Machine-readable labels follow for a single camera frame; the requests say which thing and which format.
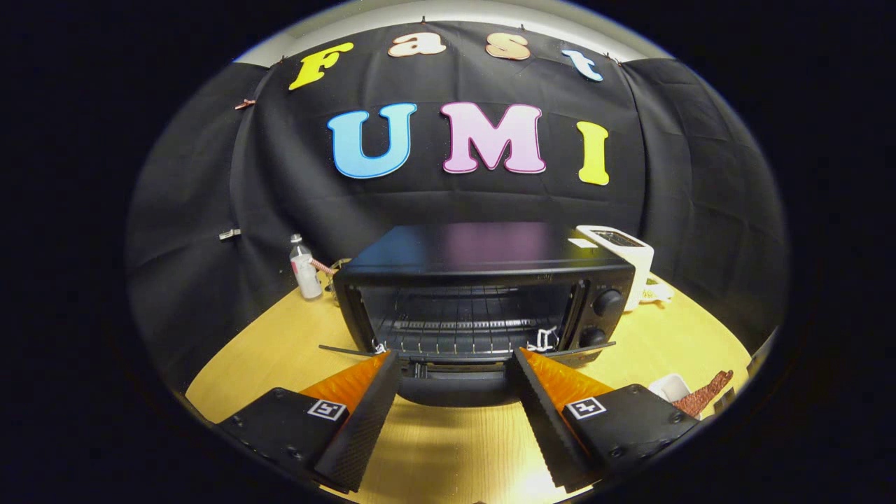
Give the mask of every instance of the white ceiling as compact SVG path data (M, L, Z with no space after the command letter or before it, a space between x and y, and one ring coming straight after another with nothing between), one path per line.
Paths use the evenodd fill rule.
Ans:
M236 61L270 66L351 33L405 22L490 22L525 25L550 37L563 39L620 61L645 57L672 57L634 31L597 13L556 0L356 0L339 4L297 22Z

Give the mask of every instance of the wooden table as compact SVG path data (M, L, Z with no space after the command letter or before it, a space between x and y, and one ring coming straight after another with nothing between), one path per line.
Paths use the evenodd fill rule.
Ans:
M667 305L644 304L623 315L611 341L616 345L579 371L614 388L646 387L678 373L695 390L732 369L724 393L747 378L743 345L678 290ZM356 348L329 293L305 301L296 289L221 349L186 398L217 423L273 387L298 391L365 359L322 350L320 343ZM554 486L519 403L436 408L396 396L360 491L332 493L362 503L498 504L553 503L586 490L567 494Z

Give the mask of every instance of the plastic bottle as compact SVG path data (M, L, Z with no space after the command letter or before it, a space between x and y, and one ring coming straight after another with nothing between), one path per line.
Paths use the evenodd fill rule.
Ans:
M294 234L289 237L291 249L289 262L292 264L292 272L296 274L298 288L302 291L302 297L313 300L323 293L321 283L317 280L317 270L311 265L311 250L302 243L302 236Z

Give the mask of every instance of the toaster oven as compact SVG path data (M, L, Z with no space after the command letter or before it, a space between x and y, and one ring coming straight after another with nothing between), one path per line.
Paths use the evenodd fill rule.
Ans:
M597 358L634 266L545 222L398 226L333 276L358 349L398 353L398 394L436 406L516 400L516 347L568 365Z

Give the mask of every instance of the pink letter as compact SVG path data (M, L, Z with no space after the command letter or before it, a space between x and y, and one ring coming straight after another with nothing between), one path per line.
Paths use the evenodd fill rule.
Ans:
M510 157L504 167L517 173L540 173L545 162L538 155L538 118L541 110L531 105L511 105L497 127L492 126L475 103L446 103L442 113L451 121L451 156L444 169L449 173L467 173L478 167L470 157L470 143L488 169L495 169L504 148L510 144Z

